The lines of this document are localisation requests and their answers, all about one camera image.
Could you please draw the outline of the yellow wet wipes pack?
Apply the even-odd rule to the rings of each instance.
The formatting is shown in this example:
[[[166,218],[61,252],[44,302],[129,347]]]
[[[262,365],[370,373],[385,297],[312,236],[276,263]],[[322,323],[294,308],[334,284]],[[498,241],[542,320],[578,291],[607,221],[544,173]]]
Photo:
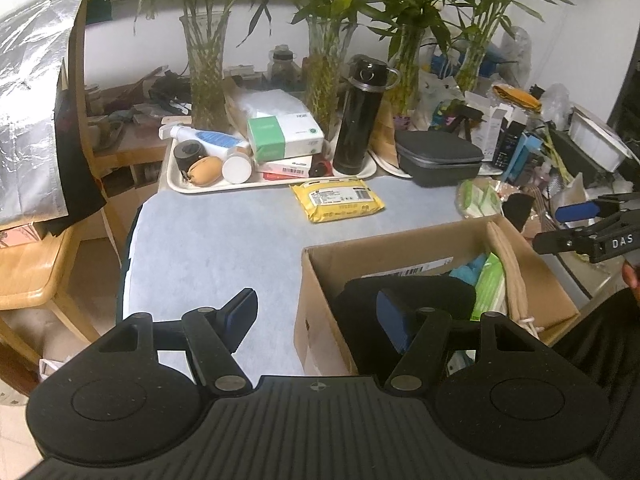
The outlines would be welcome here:
[[[291,186],[311,223],[362,218],[377,214],[385,204],[359,179],[317,180]]]

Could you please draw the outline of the black cloth item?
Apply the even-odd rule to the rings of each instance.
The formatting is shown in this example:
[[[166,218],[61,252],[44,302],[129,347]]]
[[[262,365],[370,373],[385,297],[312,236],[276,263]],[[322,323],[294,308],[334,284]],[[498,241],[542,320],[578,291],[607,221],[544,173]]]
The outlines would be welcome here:
[[[360,375],[385,382],[423,323],[418,311],[471,318],[475,288],[448,275],[371,276],[349,281],[331,310]]]

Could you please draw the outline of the cardboard box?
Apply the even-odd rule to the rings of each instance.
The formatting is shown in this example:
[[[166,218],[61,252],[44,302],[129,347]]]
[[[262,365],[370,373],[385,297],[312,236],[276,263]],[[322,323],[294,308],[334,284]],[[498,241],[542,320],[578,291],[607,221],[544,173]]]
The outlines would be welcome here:
[[[466,320],[480,295],[450,273],[487,255],[518,266],[524,315],[552,346],[578,317],[574,302],[508,219],[466,219],[304,249],[294,344],[305,373],[386,378],[399,358],[376,319],[378,292],[391,290],[412,310],[444,309]]]

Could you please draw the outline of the black white product box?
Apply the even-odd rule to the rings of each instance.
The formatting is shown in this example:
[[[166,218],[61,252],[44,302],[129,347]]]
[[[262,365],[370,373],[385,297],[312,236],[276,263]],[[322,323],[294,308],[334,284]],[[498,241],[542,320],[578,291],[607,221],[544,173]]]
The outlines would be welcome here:
[[[516,120],[501,128],[492,166],[502,171],[508,168],[524,130],[525,126]]]

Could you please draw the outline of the white plastic tray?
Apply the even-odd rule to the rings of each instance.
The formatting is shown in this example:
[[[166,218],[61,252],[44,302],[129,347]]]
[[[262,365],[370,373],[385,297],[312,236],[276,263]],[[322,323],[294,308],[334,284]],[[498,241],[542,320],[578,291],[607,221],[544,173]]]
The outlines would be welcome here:
[[[296,176],[296,174],[273,174],[272,172],[263,174],[262,172],[254,170],[254,174],[243,183],[231,183],[224,180],[223,177],[220,177],[216,182],[209,185],[197,186],[188,182],[188,180],[183,177],[173,154],[167,155],[167,157],[165,172],[166,186],[181,194],[217,193],[242,190],[242,188],[269,188],[270,186],[296,185],[318,179],[340,180],[341,178],[348,177],[342,176],[341,174],[326,174],[321,177],[303,177],[302,175]],[[364,158],[362,170],[356,175],[356,178],[360,180],[372,178],[376,174],[376,170],[378,170],[378,165],[374,158],[370,154],[367,154]]]

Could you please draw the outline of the dark grey zip case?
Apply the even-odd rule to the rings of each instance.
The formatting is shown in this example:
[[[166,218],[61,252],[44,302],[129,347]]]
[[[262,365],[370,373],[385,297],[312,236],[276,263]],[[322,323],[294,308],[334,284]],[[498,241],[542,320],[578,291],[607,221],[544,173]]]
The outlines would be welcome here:
[[[455,186],[475,178],[483,152],[453,133],[439,130],[395,132],[399,168],[421,188]]]

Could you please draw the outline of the small brown pouch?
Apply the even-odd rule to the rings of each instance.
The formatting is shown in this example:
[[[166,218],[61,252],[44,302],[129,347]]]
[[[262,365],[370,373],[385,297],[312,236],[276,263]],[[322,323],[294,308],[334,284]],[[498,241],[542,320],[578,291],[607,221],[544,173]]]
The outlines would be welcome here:
[[[222,176],[224,162],[216,156],[206,156],[194,162],[186,172],[186,180],[202,188],[216,183]]]

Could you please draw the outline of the white round jar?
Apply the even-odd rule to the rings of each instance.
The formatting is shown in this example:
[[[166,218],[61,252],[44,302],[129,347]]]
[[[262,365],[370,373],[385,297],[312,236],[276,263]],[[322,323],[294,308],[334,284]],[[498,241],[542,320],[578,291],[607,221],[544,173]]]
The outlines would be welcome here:
[[[243,184],[254,171],[252,159],[242,152],[232,153],[222,164],[222,176],[231,184]]]

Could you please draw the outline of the white blue tube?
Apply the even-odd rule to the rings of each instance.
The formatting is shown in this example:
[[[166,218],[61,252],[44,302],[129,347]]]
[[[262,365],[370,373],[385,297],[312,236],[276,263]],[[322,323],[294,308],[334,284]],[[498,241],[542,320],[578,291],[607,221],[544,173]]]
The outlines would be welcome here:
[[[173,122],[160,126],[158,129],[160,140],[175,139],[177,142],[198,141],[203,145],[206,154],[226,159],[231,153],[242,151],[247,153],[250,144],[236,136],[219,131],[200,130]]]

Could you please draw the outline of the wooden chair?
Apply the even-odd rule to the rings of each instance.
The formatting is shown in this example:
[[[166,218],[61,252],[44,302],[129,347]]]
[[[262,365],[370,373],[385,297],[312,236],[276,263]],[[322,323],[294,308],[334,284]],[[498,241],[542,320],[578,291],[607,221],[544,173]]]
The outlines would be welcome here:
[[[39,242],[2,249],[1,309],[46,308],[90,344],[99,333],[68,291],[80,226],[94,214],[102,214],[107,236],[119,257],[124,251],[125,233],[106,197],[90,141],[84,71],[86,14],[82,6],[70,33],[68,84],[58,86],[54,112],[56,154],[67,212],[36,224],[43,230]]]

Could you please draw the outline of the green white tissue box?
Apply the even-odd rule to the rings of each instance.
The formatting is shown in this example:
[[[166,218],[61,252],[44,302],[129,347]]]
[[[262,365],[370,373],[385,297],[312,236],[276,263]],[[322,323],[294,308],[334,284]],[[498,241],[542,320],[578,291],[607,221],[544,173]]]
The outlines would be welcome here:
[[[324,142],[324,133],[310,113],[250,118],[247,133],[260,164],[319,154]]]

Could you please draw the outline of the black thermos bottle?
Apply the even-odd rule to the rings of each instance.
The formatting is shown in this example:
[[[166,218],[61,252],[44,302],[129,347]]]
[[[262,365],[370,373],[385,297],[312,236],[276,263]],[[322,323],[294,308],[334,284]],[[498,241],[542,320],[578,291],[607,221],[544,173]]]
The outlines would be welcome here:
[[[376,58],[358,54],[349,62],[349,87],[332,162],[335,171],[348,176],[360,173],[383,94],[399,79],[398,70]]]

